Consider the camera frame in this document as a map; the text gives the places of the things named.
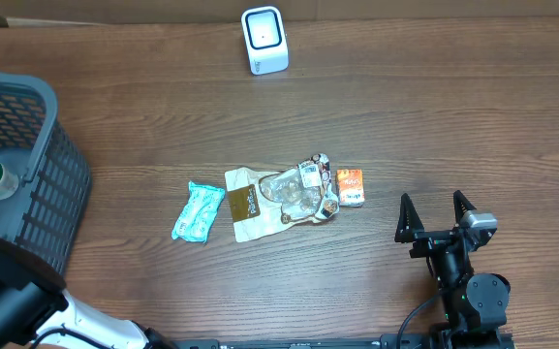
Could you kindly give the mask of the teal snack packet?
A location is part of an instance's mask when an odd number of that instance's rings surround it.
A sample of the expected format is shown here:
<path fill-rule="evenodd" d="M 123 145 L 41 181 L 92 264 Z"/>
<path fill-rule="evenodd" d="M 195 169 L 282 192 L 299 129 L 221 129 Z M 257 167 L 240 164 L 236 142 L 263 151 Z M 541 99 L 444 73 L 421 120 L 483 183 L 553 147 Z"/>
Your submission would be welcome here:
<path fill-rule="evenodd" d="M 188 183 L 189 198 L 171 231 L 172 239 L 206 243 L 226 191 L 211 185 Z"/>

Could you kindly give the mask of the small orange white box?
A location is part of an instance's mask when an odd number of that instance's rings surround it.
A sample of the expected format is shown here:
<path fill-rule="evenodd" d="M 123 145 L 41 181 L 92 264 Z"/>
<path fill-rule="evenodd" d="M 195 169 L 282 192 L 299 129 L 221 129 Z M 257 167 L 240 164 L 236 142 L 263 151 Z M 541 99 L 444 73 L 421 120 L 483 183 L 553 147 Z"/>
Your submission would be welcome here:
<path fill-rule="evenodd" d="M 363 206 L 365 202 L 361 169 L 339 169 L 336 184 L 341 206 Z"/>

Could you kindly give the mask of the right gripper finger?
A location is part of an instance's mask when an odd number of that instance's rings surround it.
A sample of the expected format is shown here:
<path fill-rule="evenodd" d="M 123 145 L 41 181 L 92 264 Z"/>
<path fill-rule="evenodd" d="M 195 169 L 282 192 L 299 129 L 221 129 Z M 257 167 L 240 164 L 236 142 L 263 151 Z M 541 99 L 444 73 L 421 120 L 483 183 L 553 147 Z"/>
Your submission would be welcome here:
<path fill-rule="evenodd" d="M 457 226 L 461 225 L 461 220 L 467 211 L 475 210 L 475 206 L 464 196 L 460 190 L 453 193 L 453 206 L 455 223 Z"/>
<path fill-rule="evenodd" d="M 400 214 L 394 236 L 395 242 L 408 243 L 416 241 L 425 233 L 415 206 L 407 193 L 400 198 Z"/>

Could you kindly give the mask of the beige brown snack pouch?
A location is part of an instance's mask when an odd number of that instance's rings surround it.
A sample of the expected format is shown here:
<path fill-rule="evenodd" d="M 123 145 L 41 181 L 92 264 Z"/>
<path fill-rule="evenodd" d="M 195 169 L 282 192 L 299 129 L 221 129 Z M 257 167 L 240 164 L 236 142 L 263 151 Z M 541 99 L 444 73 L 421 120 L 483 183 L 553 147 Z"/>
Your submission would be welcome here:
<path fill-rule="evenodd" d="M 238 242 L 274 235 L 294 225 L 323 223 L 339 211 L 324 153 L 280 172 L 240 167 L 225 172 L 225 181 Z"/>

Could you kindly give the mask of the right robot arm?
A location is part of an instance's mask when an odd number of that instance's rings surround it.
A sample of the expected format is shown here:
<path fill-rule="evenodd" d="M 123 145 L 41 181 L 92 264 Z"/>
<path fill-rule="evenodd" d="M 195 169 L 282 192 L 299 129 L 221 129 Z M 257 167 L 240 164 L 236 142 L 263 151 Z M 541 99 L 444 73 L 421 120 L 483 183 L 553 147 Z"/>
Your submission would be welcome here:
<path fill-rule="evenodd" d="M 407 315 L 394 347 L 513 348 L 512 336 L 500 333 L 507 324 L 511 284 L 498 273 L 476 273 L 469 258 L 490 242 L 498 220 L 493 213 L 476 209 L 459 190 L 453 193 L 453 208 L 452 228 L 427 231 L 410 196 L 401 196 L 394 240 L 410 243 L 410 257 L 426 261 L 437 293 Z M 405 331 L 411 320 L 436 301 L 442 303 L 446 321 L 432 325 L 415 340 L 408 338 Z"/>

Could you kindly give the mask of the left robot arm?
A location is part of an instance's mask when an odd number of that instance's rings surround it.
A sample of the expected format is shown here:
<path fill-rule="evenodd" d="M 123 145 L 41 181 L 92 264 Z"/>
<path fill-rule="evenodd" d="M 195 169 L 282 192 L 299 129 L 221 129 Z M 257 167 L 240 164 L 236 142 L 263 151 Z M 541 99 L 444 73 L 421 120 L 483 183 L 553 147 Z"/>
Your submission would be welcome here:
<path fill-rule="evenodd" d="M 174 348 L 152 328 L 111 317 L 67 291 L 61 273 L 0 238 L 0 348 L 41 342 L 64 348 Z"/>

